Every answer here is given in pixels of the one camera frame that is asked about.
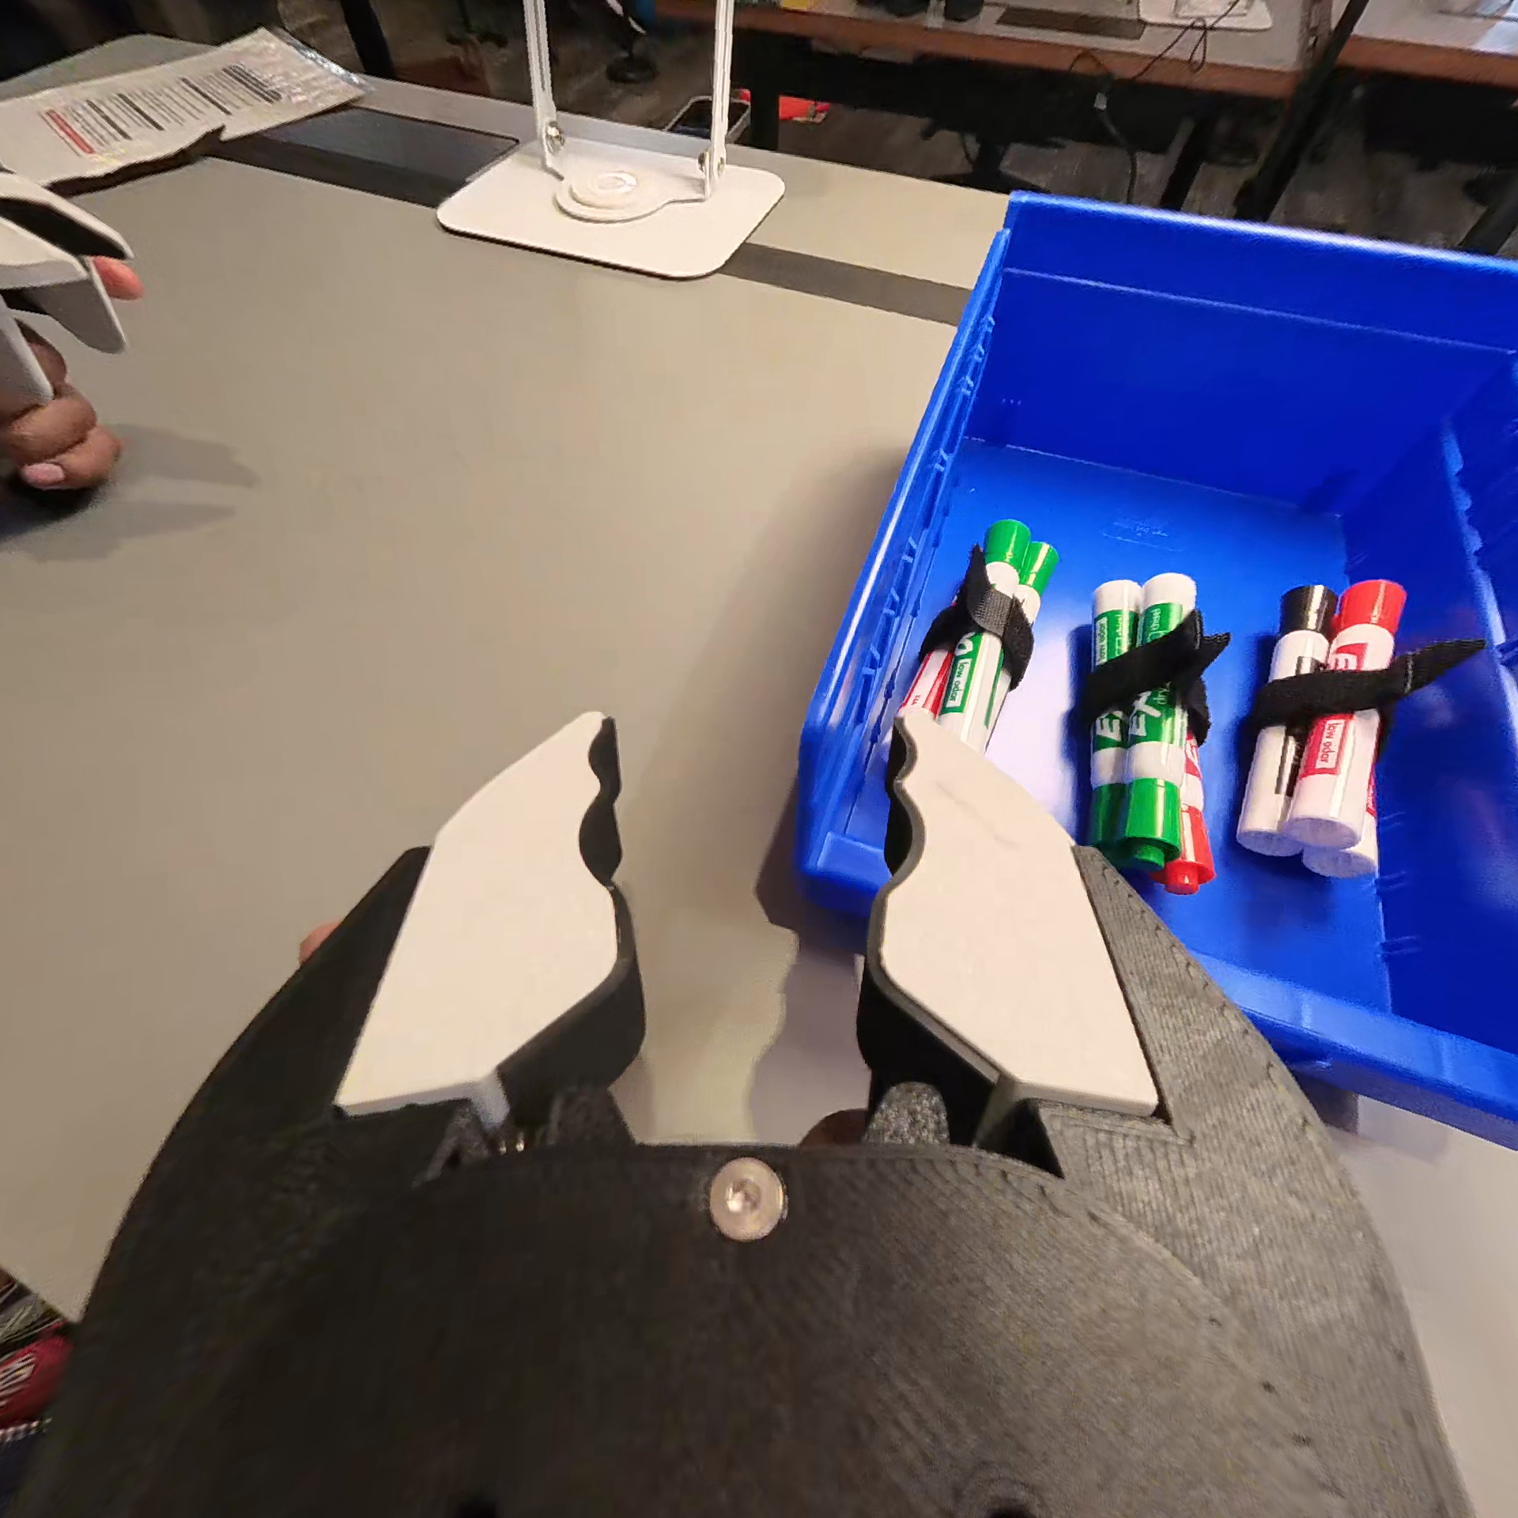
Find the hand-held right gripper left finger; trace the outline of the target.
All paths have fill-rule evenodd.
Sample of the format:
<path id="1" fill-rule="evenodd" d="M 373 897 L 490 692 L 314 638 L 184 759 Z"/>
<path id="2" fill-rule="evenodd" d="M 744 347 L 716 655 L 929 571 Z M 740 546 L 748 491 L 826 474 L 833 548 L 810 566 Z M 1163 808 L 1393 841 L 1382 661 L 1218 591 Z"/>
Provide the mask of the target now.
<path id="1" fill-rule="evenodd" d="M 617 726 L 584 712 L 435 835 L 338 1108 L 467 1102 L 539 1126 L 562 1090 L 615 1085 L 646 1038 L 623 847 Z"/>

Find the person's left hand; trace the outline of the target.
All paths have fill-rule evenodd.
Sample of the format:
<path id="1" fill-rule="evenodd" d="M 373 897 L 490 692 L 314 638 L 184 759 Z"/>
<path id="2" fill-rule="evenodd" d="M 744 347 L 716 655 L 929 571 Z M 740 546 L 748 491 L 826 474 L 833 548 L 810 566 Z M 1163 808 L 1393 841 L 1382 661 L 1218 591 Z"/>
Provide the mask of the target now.
<path id="1" fill-rule="evenodd" d="M 2 454 L 22 484 L 43 490 L 90 490 L 106 484 L 121 458 L 121 441 L 104 427 L 94 406 L 78 392 L 63 357 L 49 343 L 30 351 L 51 386 L 51 400 L 24 406 L 4 394 Z"/>

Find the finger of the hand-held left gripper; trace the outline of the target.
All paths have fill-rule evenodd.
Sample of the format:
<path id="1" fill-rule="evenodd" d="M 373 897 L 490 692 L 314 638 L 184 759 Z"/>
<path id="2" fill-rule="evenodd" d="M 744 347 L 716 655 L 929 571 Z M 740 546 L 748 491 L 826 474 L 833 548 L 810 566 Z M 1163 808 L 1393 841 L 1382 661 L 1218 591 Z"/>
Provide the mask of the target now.
<path id="1" fill-rule="evenodd" d="M 121 320 L 104 290 L 98 271 L 82 263 L 63 283 L 41 283 L 41 265 L 4 265 L 2 273 L 2 396 L 22 410 L 53 400 L 53 384 L 30 347 L 20 312 L 26 308 L 61 324 L 71 335 L 104 353 L 127 347 Z"/>
<path id="2" fill-rule="evenodd" d="M 135 253 L 102 218 L 33 179 L 2 171 L 4 267 L 82 267 L 94 257 L 131 261 Z"/>

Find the printed paper sheet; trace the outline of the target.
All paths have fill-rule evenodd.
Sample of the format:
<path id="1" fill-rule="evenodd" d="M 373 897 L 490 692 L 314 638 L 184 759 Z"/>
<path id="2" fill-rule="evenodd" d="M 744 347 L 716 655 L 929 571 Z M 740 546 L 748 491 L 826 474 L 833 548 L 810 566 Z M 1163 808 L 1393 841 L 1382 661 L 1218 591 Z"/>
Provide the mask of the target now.
<path id="1" fill-rule="evenodd" d="M 80 183 L 309 121 L 367 97 L 357 74 L 279 29 L 2 103 L 4 170 Z"/>

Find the white stand base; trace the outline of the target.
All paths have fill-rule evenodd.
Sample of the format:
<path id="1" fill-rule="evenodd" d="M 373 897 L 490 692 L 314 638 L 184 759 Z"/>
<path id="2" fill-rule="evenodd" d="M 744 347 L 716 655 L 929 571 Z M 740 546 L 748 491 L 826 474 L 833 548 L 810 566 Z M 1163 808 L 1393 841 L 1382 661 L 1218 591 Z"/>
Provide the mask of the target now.
<path id="1" fill-rule="evenodd" d="M 447 232 L 673 281 L 714 275 L 785 199 L 785 179 L 675 136 L 519 146 L 451 195 Z"/>

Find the blue plastic bin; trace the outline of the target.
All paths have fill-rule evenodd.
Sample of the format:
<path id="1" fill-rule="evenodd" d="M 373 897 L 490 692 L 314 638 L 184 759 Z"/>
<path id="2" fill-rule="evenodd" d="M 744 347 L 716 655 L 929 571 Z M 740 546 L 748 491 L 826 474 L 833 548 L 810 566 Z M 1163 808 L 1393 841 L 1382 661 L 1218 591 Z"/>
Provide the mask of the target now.
<path id="1" fill-rule="evenodd" d="M 890 726 L 993 521 L 1060 564 L 990 759 L 1075 837 L 1091 593 L 1181 571 L 1208 632 L 1218 880 L 1157 915 L 1298 1071 L 1514 1147 L 1516 273 L 1507 259 L 1015 195 L 800 737 L 796 870 L 865 919 Z M 1397 649 L 1487 648 L 1397 704 L 1380 872 L 1235 845 L 1286 589 L 1393 579 Z"/>

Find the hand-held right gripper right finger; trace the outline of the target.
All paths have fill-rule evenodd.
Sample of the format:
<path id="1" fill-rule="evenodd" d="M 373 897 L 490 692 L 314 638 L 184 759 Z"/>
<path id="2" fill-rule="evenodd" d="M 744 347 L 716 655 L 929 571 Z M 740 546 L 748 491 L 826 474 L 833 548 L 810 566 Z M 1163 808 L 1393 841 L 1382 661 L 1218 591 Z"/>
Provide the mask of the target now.
<path id="1" fill-rule="evenodd" d="M 857 1014 L 872 1110 L 933 1096 L 949 1143 L 988 1149 L 1032 1104 L 1159 1116 L 1081 870 L 1101 856 L 937 720 L 896 722 L 886 790 Z"/>

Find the white stand pole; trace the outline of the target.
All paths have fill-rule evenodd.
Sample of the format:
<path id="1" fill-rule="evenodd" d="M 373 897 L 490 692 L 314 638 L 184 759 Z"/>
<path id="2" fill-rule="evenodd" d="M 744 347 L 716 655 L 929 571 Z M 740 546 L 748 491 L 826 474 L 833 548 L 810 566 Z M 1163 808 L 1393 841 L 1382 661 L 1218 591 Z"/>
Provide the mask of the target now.
<path id="1" fill-rule="evenodd" d="M 738 2 L 713 2 L 713 105 L 709 146 L 701 156 L 705 199 L 714 197 L 728 166 L 736 10 Z"/>
<path id="2" fill-rule="evenodd" d="M 553 47 L 547 2 L 521 2 L 525 56 L 529 66 L 529 103 L 543 164 L 560 175 L 564 168 L 564 130 L 553 90 Z"/>

